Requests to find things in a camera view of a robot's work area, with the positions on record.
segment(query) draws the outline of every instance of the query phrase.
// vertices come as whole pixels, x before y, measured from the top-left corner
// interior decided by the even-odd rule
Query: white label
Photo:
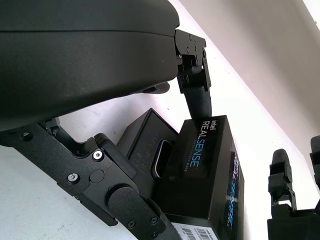
[[[211,227],[172,222],[182,240],[218,240]]]

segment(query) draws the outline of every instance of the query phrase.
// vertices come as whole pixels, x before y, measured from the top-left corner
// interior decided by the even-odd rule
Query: screw
[[[104,154],[102,153],[102,151],[95,151],[92,155],[93,160],[100,162],[102,160],[102,157],[104,156]]]
[[[158,222],[158,218],[157,217],[151,218],[151,225],[155,225],[157,222]]]
[[[30,133],[30,132],[24,132],[24,133],[22,133],[22,135],[21,135],[21,139],[22,139],[23,141],[25,141],[25,142],[31,141],[32,138],[33,138],[33,135],[32,135],[32,133]]]
[[[136,222],[134,220],[129,221],[127,224],[128,229],[133,229],[135,225],[136,225]]]
[[[79,178],[79,175],[78,175],[78,174],[76,174],[76,173],[71,173],[71,174],[69,174],[69,176],[68,176],[68,181],[69,181],[70,183],[75,183],[75,182],[78,180],[78,178]]]

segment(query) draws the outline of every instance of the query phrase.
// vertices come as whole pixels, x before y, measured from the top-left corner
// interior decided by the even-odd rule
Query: white surface
[[[244,239],[268,239],[269,164],[274,150],[286,149],[299,209],[314,208],[319,195],[302,154],[178,0],[181,29],[206,38],[214,115],[227,114],[245,179]],[[76,140],[98,132],[115,143],[126,127],[150,107],[180,130],[189,118],[177,81],[163,95],[113,99],[60,118]],[[11,148],[0,147],[0,240],[130,240],[118,224],[108,227],[70,197],[45,173]]]

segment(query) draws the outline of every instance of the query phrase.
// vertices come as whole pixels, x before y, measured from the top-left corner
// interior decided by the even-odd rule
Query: barcode
[[[210,240],[210,237],[205,230],[197,228],[196,231],[198,232],[201,240]]]
[[[184,233],[188,236],[189,240],[197,240],[195,238],[195,235],[192,233],[192,231],[190,229],[187,228],[182,228],[182,230],[184,231]]]

